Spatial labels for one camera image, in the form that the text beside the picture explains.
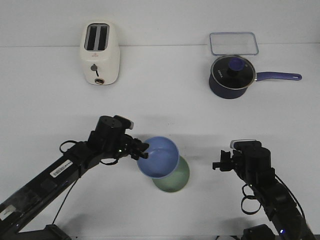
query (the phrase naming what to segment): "blue bowl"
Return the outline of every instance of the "blue bowl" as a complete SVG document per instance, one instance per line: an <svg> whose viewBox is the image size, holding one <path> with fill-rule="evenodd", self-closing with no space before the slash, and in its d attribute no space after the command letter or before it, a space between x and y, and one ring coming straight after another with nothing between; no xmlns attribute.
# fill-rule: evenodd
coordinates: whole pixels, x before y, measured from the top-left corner
<svg viewBox="0 0 320 240"><path fill-rule="evenodd" d="M179 164L179 150L175 143L164 136L155 136L145 141L148 158L137 161L140 171L153 179L162 179L174 172Z"/></svg>

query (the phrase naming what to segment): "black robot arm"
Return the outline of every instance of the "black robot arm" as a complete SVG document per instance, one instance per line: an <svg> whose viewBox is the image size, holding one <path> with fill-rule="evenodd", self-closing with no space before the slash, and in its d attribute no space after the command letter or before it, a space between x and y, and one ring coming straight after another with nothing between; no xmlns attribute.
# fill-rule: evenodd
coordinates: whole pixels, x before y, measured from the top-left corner
<svg viewBox="0 0 320 240"><path fill-rule="evenodd" d="M76 142L63 156L0 204L0 240L70 240L56 225L19 232L48 204L102 159L130 155L147 158L147 143L125 134L133 123L121 116L101 116L87 141Z"/></svg>
<svg viewBox="0 0 320 240"><path fill-rule="evenodd" d="M281 239L316 240L306 223L303 212L301 214L298 211L292 193L287 186L277 180L275 169L271 167L271 152L256 140L232 141L230 146L234 149L233 156L231 157L230 152L221 151L220 162L214 162L212 168L220 168L223 172L231 170L236 172L240 179L253 190L254 198L262 205ZM254 230L265 231L266 228L266 225L261 225ZM274 239L275 236L271 230L267 232L270 234L269 238L263 234L257 239L261 240L261 237L266 240ZM244 233L243 240L256 239L247 237L253 233L252 229Z"/></svg>

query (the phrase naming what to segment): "saucepan handle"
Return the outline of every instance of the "saucepan handle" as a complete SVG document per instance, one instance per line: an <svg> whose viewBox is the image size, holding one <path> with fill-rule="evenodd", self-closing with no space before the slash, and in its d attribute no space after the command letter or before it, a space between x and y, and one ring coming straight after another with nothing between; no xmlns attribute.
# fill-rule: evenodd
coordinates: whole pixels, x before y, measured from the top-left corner
<svg viewBox="0 0 320 240"><path fill-rule="evenodd" d="M256 74L257 82L265 79L283 79L283 80L299 81L302 79L302 76L297 73L287 73L287 72L275 72L275 71L257 72Z"/></svg>

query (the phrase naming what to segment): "white label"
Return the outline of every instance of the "white label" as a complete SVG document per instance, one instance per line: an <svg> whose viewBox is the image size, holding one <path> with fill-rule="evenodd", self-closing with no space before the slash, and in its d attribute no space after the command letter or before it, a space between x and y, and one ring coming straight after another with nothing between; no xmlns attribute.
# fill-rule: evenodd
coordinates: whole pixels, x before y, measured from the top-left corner
<svg viewBox="0 0 320 240"><path fill-rule="evenodd" d="M14 211L16 211L16 208L13 205L9 205L6 207L5 210L0 212L0 220L5 220L7 217L10 216Z"/></svg>
<svg viewBox="0 0 320 240"><path fill-rule="evenodd" d="M60 166L58 166L55 170L53 170L50 175L54 178L59 176L64 170L66 170L68 167L72 165L72 161L67 160L64 163L62 163Z"/></svg>

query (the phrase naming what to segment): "saucepan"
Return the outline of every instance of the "saucepan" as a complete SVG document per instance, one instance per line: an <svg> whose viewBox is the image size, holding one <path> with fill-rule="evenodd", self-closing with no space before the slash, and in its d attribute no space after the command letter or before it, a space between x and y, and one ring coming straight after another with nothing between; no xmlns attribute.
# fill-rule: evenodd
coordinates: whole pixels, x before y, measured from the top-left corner
<svg viewBox="0 0 320 240"><path fill-rule="evenodd" d="M239 55L225 55L217 58L211 66L209 86L219 97L236 99L242 96L253 83L265 79L299 81L297 73L265 71L256 73L250 61Z"/></svg>

